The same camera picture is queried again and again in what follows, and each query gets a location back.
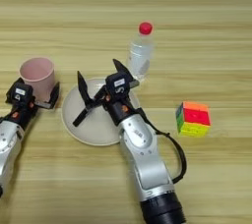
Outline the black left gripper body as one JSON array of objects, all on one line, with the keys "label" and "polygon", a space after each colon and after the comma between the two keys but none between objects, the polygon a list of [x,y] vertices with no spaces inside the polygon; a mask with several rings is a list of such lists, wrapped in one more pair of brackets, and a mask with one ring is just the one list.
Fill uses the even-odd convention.
[{"label": "black left gripper body", "polygon": [[50,109],[49,103],[42,103],[38,101],[31,101],[28,104],[20,102],[14,103],[11,112],[5,116],[5,120],[16,123],[25,130],[30,121],[35,117],[39,108]]}]

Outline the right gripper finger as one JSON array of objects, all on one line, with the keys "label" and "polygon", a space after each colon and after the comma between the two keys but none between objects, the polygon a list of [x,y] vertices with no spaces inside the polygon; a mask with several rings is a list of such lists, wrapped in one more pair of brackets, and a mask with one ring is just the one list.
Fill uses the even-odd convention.
[{"label": "right gripper finger", "polygon": [[114,74],[114,78],[116,80],[125,78],[127,83],[130,83],[134,80],[129,70],[120,61],[118,61],[117,59],[114,59],[113,64],[117,70],[117,73]]},{"label": "right gripper finger", "polygon": [[78,90],[79,90],[79,93],[82,96],[86,107],[88,109],[91,109],[91,108],[94,107],[95,103],[89,96],[87,83],[86,83],[86,81],[85,81],[85,79],[82,76],[80,71],[77,72],[77,76],[78,76]]}]

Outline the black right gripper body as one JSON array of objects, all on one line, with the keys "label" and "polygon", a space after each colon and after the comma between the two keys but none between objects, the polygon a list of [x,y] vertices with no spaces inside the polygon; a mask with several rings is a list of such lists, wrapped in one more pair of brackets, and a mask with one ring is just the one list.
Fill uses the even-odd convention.
[{"label": "black right gripper body", "polygon": [[139,82],[129,82],[118,87],[105,84],[94,96],[94,100],[98,101],[104,110],[108,112],[115,126],[136,114],[129,92],[131,88],[139,84]]}]

